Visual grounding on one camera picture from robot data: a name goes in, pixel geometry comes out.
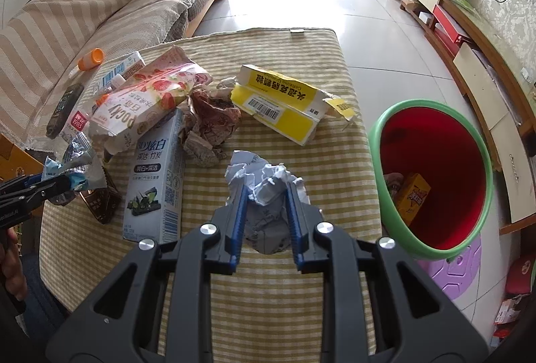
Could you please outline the person's left hand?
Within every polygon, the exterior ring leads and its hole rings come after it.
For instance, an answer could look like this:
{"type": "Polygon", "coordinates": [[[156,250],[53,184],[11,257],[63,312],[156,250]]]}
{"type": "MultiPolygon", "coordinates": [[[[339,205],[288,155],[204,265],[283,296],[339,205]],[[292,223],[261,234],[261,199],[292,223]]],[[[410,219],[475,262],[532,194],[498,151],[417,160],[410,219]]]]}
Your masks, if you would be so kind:
{"type": "Polygon", "coordinates": [[[5,276],[5,288],[21,301],[26,298],[27,283],[17,242],[17,234],[13,228],[1,231],[1,271],[5,276]]]}

